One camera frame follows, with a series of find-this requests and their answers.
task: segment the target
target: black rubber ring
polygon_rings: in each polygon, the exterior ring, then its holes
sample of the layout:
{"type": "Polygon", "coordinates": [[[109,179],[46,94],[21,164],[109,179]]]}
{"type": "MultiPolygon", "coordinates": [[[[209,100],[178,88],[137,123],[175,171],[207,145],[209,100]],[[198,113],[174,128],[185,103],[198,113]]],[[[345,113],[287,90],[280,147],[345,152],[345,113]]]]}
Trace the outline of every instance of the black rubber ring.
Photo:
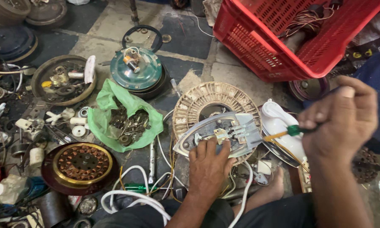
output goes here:
{"type": "Polygon", "coordinates": [[[125,37],[131,35],[131,33],[136,31],[137,29],[148,29],[148,30],[151,30],[152,32],[156,33],[156,35],[159,37],[159,42],[157,43],[156,47],[154,49],[152,49],[152,52],[153,53],[157,52],[163,44],[162,34],[159,32],[159,30],[157,30],[156,28],[149,26],[149,25],[138,25],[138,26],[134,26],[131,29],[129,29],[124,34],[124,36],[122,37],[122,48],[124,48],[124,49],[127,48],[127,46],[125,45],[125,37]]]}

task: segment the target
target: red plastic crate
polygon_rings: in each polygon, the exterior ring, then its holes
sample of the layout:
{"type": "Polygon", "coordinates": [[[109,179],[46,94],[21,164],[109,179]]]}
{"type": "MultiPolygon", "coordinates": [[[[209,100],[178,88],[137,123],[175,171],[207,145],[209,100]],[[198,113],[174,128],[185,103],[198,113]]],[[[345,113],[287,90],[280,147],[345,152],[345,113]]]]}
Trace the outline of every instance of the red plastic crate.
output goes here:
{"type": "Polygon", "coordinates": [[[324,1],[223,0],[213,33],[265,82],[324,77],[342,59],[349,41],[380,11],[380,0],[345,0],[294,55],[276,35],[298,12],[324,1]]]}

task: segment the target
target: dark trousers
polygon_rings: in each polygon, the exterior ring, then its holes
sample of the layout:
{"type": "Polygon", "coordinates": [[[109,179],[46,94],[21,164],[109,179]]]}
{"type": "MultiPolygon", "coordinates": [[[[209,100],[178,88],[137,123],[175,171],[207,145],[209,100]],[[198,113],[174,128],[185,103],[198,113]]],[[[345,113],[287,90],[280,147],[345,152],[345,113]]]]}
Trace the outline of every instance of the dark trousers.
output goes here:
{"type": "MultiPolygon", "coordinates": [[[[173,216],[180,207],[175,200],[161,204],[173,216]]],[[[226,228],[234,219],[231,206],[217,199],[204,217],[202,228],[226,228]]],[[[300,194],[276,200],[248,211],[241,216],[235,228],[313,228],[314,205],[311,194],[300,194]]],[[[96,223],[94,228],[162,228],[163,219],[150,206],[133,206],[120,210],[96,223]]]]}

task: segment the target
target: bare foot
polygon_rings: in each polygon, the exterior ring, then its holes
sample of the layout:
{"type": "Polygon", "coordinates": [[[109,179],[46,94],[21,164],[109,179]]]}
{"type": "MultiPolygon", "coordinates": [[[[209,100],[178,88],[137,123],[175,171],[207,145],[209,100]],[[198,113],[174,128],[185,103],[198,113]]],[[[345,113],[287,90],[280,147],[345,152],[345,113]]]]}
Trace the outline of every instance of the bare foot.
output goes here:
{"type": "MultiPolygon", "coordinates": [[[[278,167],[274,172],[273,181],[268,186],[259,189],[246,201],[243,214],[259,206],[265,205],[275,200],[279,200],[283,197],[283,194],[283,169],[278,167]]],[[[239,210],[241,210],[241,204],[232,207],[232,210],[234,211],[234,214],[237,215],[239,210]]]]}

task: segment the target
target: green plastic bag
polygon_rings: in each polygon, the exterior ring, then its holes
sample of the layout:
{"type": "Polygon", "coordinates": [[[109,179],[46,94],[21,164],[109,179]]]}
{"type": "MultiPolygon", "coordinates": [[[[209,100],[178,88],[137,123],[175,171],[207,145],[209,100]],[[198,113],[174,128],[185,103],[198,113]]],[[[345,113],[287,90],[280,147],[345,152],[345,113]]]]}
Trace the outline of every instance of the green plastic bag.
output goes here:
{"type": "Polygon", "coordinates": [[[162,114],[157,112],[150,104],[141,98],[131,95],[128,90],[106,79],[103,88],[96,98],[99,108],[90,108],[87,114],[87,121],[91,132],[104,144],[117,152],[125,152],[126,150],[138,149],[150,144],[155,137],[163,131],[162,114]],[[107,137],[109,134],[109,122],[111,120],[111,110],[118,109],[117,104],[113,100],[117,99],[127,108],[128,117],[135,114],[136,111],[144,109],[149,114],[149,124],[151,129],[146,129],[137,142],[124,147],[118,140],[107,137]]]}

